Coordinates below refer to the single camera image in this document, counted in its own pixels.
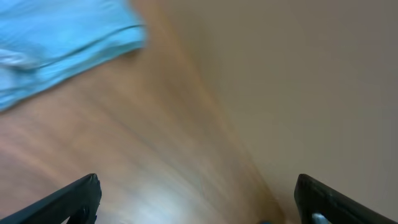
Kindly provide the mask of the light blue denim shorts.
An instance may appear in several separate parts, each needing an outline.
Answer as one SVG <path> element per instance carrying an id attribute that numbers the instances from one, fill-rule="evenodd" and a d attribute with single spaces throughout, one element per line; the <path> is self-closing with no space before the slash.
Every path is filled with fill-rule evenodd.
<path id="1" fill-rule="evenodd" d="M 1 0 L 1 110 L 145 45 L 122 0 Z"/>

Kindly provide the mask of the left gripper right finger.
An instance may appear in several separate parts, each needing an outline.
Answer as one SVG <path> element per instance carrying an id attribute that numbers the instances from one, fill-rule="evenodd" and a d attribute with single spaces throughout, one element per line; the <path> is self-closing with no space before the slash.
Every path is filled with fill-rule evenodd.
<path id="1" fill-rule="evenodd" d="M 307 174 L 298 176 L 294 199 L 302 224 L 397 224 Z"/>

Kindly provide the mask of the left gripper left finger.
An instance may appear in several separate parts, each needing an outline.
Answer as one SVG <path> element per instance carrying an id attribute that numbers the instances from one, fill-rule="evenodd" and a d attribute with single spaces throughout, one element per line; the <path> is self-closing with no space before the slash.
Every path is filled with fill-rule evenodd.
<path id="1" fill-rule="evenodd" d="M 1 224 L 94 224 L 102 196 L 96 174 L 88 174 L 28 207 L 1 220 Z"/>

